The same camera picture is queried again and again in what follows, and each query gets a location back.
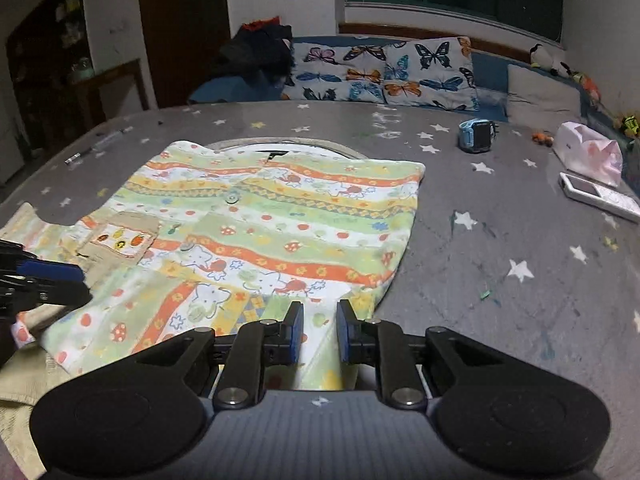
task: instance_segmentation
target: colorful patterned cloth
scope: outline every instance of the colorful patterned cloth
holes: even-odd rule
[[[224,335],[282,319],[300,300],[300,363],[272,370],[268,386],[338,389],[350,381],[336,303],[348,298],[357,316],[372,316],[407,245],[423,173],[415,162],[267,160],[181,141],[76,225],[47,224],[23,205],[0,236],[90,277],[93,300],[40,341],[71,374],[196,326]]]

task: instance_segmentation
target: butterfly pillow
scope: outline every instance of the butterfly pillow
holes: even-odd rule
[[[478,109],[468,46],[468,38],[440,38],[385,47],[386,101],[445,110]]]
[[[284,99],[384,102],[382,47],[296,43],[293,53]]]

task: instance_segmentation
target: pillow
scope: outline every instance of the pillow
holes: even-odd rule
[[[402,41],[385,47],[386,102],[478,110],[468,38]]]
[[[562,123],[582,122],[577,88],[521,66],[508,70],[510,123],[554,134]]]
[[[381,46],[334,46],[295,43],[293,67],[283,99],[384,103]]]

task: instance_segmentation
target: black butterfly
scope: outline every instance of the black butterfly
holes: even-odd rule
[[[380,61],[386,61],[385,51],[382,49],[381,46],[378,46],[378,45],[352,46],[351,50],[348,51],[347,54],[345,54],[345,56],[342,59],[344,61],[348,61],[350,59],[354,59],[355,57],[358,57],[360,54],[363,54],[364,52],[368,52],[373,57],[377,57]]]
[[[476,78],[474,77],[474,73],[471,72],[471,70],[469,70],[468,68],[464,68],[463,66],[460,67],[460,72],[462,72],[462,75],[466,78],[466,82],[469,83],[469,86],[471,86],[471,88],[475,88]]]
[[[436,100],[433,101],[433,104],[435,104],[438,108],[442,108],[443,110],[447,110],[447,111],[461,112],[463,110],[466,110],[466,105],[456,106],[455,108],[447,108],[444,104],[439,103]]]
[[[422,65],[422,68],[428,70],[431,63],[436,61],[439,61],[444,68],[451,68],[451,62],[449,60],[449,56],[447,56],[449,53],[449,41],[441,43],[435,54],[420,43],[415,45],[415,49],[420,55],[420,64]]]
[[[323,96],[314,94],[311,88],[303,88],[302,95],[311,101],[335,101],[335,88],[329,88]]]

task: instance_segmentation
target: small orange toy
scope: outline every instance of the small orange toy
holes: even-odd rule
[[[531,136],[531,140],[540,146],[548,146],[552,147],[554,145],[554,138],[552,136],[548,136],[544,132],[536,132]]]

